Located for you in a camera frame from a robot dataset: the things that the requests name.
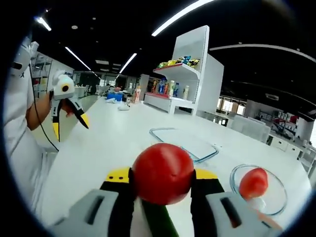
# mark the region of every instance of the glass bowl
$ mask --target glass bowl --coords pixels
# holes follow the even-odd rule
[[[239,184],[243,176],[255,168],[261,168],[251,164],[241,164],[235,167],[230,175],[230,185],[234,193],[239,194]],[[266,215],[281,213],[287,203],[287,193],[283,183],[273,173],[264,169],[268,175],[268,188],[260,196],[246,201],[252,208],[259,210]]]

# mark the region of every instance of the blue container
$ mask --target blue container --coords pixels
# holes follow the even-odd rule
[[[115,98],[117,101],[122,101],[123,94],[122,93],[108,93],[107,100]]]
[[[179,83],[177,82],[173,89],[173,97],[178,97]]]
[[[164,86],[165,86],[165,80],[161,79],[159,82],[159,87],[158,87],[158,93],[163,94],[164,93]]]

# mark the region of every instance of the tomato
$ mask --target tomato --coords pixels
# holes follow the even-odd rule
[[[256,168],[243,176],[239,193],[245,200],[262,196],[268,188],[268,175],[262,168]]]
[[[132,167],[137,195],[168,205],[181,201],[191,187],[193,161],[180,147],[158,143],[144,150]]]

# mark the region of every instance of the person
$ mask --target person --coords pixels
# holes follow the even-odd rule
[[[31,132],[49,114],[52,93],[34,101],[29,45],[30,39],[26,37],[8,75],[4,95],[4,140],[8,162],[20,194],[26,205],[39,216],[41,192],[56,154],[50,156]],[[72,114],[64,102],[62,109],[67,116]]]

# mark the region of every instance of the colorful bottle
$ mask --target colorful bottle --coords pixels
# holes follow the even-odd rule
[[[164,85],[164,90],[163,90],[163,94],[164,95],[167,95],[168,94],[168,89],[169,89],[169,83],[165,83],[165,85]]]
[[[182,99],[187,100],[188,99],[188,94],[189,94],[189,86],[186,85],[186,87],[183,90],[183,97],[182,97]]]
[[[154,80],[154,84],[153,84],[151,93],[156,93],[156,89],[157,89],[157,80]]]
[[[169,85],[169,96],[172,97],[173,96],[173,89],[174,89],[174,80],[170,81],[170,85]]]
[[[140,92],[141,92],[141,88],[140,88],[140,85],[137,86],[137,89],[135,90],[135,103],[138,103],[139,102],[139,96],[140,96]]]
[[[173,90],[173,97],[178,97],[178,90],[179,90],[179,83],[177,82]]]
[[[163,94],[164,93],[164,85],[165,85],[165,79],[161,79],[159,82],[159,88],[158,93]]]

